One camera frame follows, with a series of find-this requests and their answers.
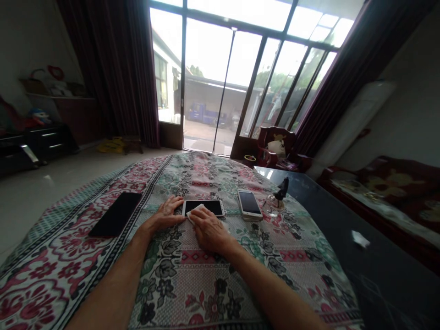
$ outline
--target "glass table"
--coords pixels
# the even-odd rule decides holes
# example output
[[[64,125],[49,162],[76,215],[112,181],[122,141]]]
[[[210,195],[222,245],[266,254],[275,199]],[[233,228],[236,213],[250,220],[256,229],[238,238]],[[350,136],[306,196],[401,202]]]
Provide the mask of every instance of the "glass table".
[[[368,329],[440,329],[440,278],[301,173],[255,167],[310,213],[352,282]],[[354,243],[352,231],[370,245]]]

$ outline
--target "tiled floor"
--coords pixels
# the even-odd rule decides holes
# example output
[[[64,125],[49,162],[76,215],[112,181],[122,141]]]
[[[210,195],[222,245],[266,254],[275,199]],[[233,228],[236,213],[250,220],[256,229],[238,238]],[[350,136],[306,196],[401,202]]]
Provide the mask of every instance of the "tiled floor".
[[[94,178],[136,161],[179,154],[174,149],[144,149],[144,154],[101,154],[90,148],[47,166],[0,179],[0,264],[51,204]]]

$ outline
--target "small glass figurine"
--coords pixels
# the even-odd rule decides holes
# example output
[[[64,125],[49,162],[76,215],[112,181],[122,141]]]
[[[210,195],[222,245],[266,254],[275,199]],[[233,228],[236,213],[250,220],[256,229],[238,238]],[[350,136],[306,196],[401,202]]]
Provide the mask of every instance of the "small glass figurine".
[[[280,190],[270,194],[263,204],[263,211],[271,217],[276,217],[285,208],[283,199],[286,197],[289,188],[289,178],[285,177],[283,183],[278,188]]]

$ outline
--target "dark red curtain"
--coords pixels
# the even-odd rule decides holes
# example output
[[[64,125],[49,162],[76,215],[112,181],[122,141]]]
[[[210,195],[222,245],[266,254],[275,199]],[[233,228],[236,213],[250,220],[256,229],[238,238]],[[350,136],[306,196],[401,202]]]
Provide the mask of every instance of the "dark red curtain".
[[[146,0],[58,0],[84,76],[113,135],[160,147]]]
[[[314,157],[361,88],[377,79],[436,0],[369,0],[300,124],[293,150]]]

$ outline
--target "stuffed toy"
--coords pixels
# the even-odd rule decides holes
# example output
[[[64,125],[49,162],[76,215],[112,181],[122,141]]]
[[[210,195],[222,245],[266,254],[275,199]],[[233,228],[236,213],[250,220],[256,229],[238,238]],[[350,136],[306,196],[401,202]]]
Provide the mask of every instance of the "stuffed toy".
[[[33,118],[41,126],[52,124],[49,115],[39,108],[29,110],[28,117]]]

